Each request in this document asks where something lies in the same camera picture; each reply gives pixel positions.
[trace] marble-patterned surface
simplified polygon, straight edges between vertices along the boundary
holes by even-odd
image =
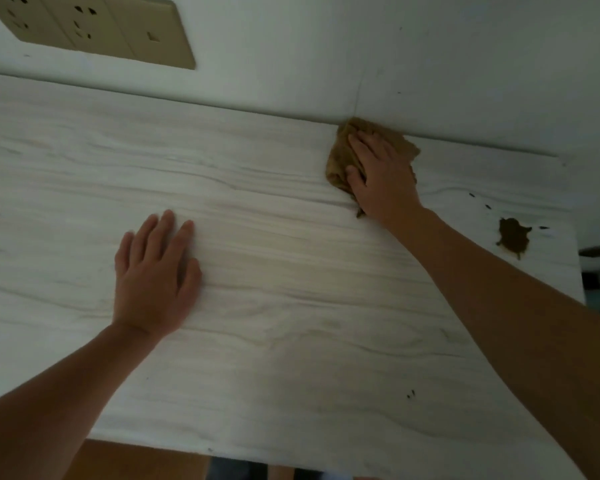
[[[170,207],[196,221],[204,291],[92,437],[385,479],[581,478],[421,266],[327,184],[334,134],[0,76],[0,394],[109,323],[120,236]],[[413,140],[428,207],[582,299],[558,160]],[[501,216],[534,227],[521,261]]]

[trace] forearm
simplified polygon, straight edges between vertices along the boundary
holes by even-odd
[[[584,473],[600,478],[600,314],[482,249],[429,210],[400,222],[390,230],[502,379]]]
[[[0,398],[0,479],[60,479],[116,389],[151,352],[143,331],[112,325]]]

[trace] power outlet panel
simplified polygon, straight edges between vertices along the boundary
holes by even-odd
[[[40,0],[0,0],[0,20],[23,42],[75,49]]]
[[[42,0],[78,50],[135,59],[104,0]]]
[[[178,8],[170,0],[105,0],[139,61],[195,69]]]

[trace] white table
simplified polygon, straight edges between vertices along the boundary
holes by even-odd
[[[0,76],[0,395],[109,323],[120,237],[170,207],[196,221],[204,290],[92,437],[384,479],[582,478],[328,185],[335,129]],[[582,300],[558,160],[411,139],[426,206]],[[520,261],[500,217],[533,226]]]

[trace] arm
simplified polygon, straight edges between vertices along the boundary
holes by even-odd
[[[167,249],[168,210],[128,232],[116,254],[112,325],[80,350],[0,397],[0,479],[60,480],[113,393],[196,301],[198,261],[181,287],[177,268],[193,235],[188,221]]]
[[[360,206],[424,266],[494,369],[590,479],[600,479],[600,314],[474,244],[424,209],[406,158],[350,138]]]

